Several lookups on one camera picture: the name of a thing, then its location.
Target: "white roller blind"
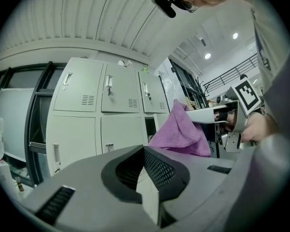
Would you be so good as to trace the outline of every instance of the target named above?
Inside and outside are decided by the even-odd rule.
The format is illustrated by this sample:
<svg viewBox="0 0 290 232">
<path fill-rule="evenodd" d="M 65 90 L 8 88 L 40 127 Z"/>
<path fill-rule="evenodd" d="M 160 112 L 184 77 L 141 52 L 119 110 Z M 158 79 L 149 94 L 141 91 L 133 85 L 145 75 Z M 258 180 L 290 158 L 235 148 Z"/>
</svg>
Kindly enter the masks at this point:
<svg viewBox="0 0 290 232">
<path fill-rule="evenodd" d="M 3 118 L 5 153 L 26 162 L 25 121 L 33 88 L 7 88 L 0 91 L 0 117 Z"/>
</svg>

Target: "locker door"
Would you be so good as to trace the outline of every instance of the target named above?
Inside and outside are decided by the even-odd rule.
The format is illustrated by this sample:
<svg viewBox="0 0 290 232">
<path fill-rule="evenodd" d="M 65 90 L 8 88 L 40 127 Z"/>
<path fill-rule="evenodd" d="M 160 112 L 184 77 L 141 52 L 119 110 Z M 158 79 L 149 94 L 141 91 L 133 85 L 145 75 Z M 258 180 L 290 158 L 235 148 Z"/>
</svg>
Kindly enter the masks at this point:
<svg viewBox="0 0 290 232">
<path fill-rule="evenodd" d="M 165 99 L 160 78 L 145 72 L 139 72 L 139 76 L 144 105 L 144 113 L 168 113 L 168 104 Z"/>
<path fill-rule="evenodd" d="M 95 112 L 103 64 L 85 60 L 69 62 L 54 110 Z"/>
<path fill-rule="evenodd" d="M 135 71 L 108 64 L 104 78 L 102 112 L 139 113 Z"/>
<path fill-rule="evenodd" d="M 102 117 L 101 137 L 103 153 L 133 145 L 144 145 L 141 118 Z"/>
<path fill-rule="evenodd" d="M 54 171 L 96 155 L 95 118 L 53 116 L 51 123 L 47 153 L 53 154 Z"/>
</svg>

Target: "headset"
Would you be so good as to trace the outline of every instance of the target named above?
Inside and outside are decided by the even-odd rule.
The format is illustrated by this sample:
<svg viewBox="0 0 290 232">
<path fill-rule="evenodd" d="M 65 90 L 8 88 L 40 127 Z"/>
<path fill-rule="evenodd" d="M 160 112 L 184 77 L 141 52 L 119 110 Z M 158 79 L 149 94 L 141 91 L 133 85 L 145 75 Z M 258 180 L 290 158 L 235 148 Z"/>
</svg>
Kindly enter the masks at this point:
<svg viewBox="0 0 290 232">
<path fill-rule="evenodd" d="M 190 13 L 196 11 L 196 8 L 192 3 L 183 0 L 151 0 L 151 1 L 169 18 L 174 18 L 176 16 L 176 12 L 171 7 L 172 4 Z"/>
</svg>

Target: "small bottle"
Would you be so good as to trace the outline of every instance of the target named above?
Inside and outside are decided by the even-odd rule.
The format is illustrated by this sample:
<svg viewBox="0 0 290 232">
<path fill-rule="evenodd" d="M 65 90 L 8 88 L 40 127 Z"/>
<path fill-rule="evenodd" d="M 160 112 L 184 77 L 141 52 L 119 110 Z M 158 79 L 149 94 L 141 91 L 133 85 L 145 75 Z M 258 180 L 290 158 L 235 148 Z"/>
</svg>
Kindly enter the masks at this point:
<svg viewBox="0 0 290 232">
<path fill-rule="evenodd" d="M 19 189 L 20 191 L 24 191 L 23 185 L 20 183 L 20 177 L 17 176 L 17 177 L 15 178 L 15 180 L 16 180 L 16 183 L 17 183 L 18 189 Z"/>
</svg>

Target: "ceiling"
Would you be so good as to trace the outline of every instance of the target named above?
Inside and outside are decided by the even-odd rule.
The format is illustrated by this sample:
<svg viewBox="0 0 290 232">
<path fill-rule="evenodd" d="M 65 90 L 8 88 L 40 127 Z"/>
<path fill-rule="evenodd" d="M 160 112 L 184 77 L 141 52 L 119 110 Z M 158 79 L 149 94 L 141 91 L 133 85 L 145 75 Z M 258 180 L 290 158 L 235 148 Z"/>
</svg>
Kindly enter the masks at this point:
<svg viewBox="0 0 290 232">
<path fill-rule="evenodd" d="M 77 47 L 158 67 L 194 31 L 198 18 L 175 8 L 165 16 L 151 0 L 22 0 L 0 33 L 0 60 L 22 52 Z"/>
<path fill-rule="evenodd" d="M 238 38 L 234 40 L 233 34 L 236 32 Z M 173 57 L 186 60 L 201 75 L 208 66 L 253 38 L 250 5 L 240 0 L 228 0 L 199 24 L 195 32 L 173 52 Z M 207 53 L 211 54 L 209 59 L 204 58 Z"/>
</svg>

